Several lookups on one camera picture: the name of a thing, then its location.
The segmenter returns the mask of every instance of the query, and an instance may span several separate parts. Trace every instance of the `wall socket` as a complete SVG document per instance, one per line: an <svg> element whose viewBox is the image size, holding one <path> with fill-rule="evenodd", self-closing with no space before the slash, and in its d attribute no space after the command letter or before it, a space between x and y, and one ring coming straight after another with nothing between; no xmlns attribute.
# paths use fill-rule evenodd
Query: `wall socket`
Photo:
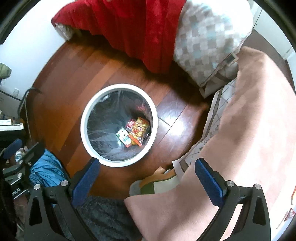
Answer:
<svg viewBox="0 0 296 241"><path fill-rule="evenodd" d="M17 88L15 88L15 89L13 90L12 95L13 95L14 97L17 97L19 92L20 92L20 90L17 89Z"/></svg>

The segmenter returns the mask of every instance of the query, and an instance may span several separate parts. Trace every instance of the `checkered pillow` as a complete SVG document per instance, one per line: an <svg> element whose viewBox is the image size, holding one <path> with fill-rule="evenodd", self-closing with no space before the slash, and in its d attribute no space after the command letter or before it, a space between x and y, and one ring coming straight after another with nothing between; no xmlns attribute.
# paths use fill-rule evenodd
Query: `checkered pillow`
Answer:
<svg viewBox="0 0 296 241"><path fill-rule="evenodd" d="M204 97L232 79L209 80L250 35L253 17L246 0L187 0L179 19L174 61L198 84Z"/></svg>

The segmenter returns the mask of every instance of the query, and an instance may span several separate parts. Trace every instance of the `pink fleece blanket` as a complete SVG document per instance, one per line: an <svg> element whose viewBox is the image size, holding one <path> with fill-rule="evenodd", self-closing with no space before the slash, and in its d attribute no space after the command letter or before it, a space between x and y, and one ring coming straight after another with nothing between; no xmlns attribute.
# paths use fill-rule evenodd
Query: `pink fleece blanket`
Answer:
<svg viewBox="0 0 296 241"><path fill-rule="evenodd" d="M261 184L271 210L296 161L296 97L266 54L243 47L238 55L236 92L224 110L218 133L200 157L239 186ZM147 241L195 241L218 209L195 175L194 165L173 190L132 196L125 204Z"/></svg>

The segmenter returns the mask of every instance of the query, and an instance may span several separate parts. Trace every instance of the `metal screw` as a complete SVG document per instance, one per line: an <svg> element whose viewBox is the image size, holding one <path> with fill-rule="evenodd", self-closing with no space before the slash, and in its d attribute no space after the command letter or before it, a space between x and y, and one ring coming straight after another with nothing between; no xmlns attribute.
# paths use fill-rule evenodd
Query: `metal screw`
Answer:
<svg viewBox="0 0 296 241"><path fill-rule="evenodd" d="M261 186L259 184L255 184L255 188L260 190L261 189Z"/></svg>
<svg viewBox="0 0 296 241"><path fill-rule="evenodd" d="M40 188L40 184L36 184L35 186L34 186L34 189L35 190L38 190Z"/></svg>
<svg viewBox="0 0 296 241"><path fill-rule="evenodd" d="M67 180L64 180L64 181L61 181L61 186L62 187L65 187L65 186L67 186L68 185L68 181Z"/></svg>
<svg viewBox="0 0 296 241"><path fill-rule="evenodd" d="M226 182L228 186L233 187L234 186L234 182L233 181L227 181Z"/></svg>

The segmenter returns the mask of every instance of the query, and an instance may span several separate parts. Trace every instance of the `dark gray fabric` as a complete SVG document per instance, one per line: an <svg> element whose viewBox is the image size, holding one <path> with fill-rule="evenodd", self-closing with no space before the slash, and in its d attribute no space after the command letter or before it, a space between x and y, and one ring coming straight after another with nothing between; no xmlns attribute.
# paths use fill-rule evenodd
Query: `dark gray fabric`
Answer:
<svg viewBox="0 0 296 241"><path fill-rule="evenodd" d="M80 241L72 237L58 205L54 210L65 237ZM76 210L99 241L137 241L142 237L121 200L90 196Z"/></svg>

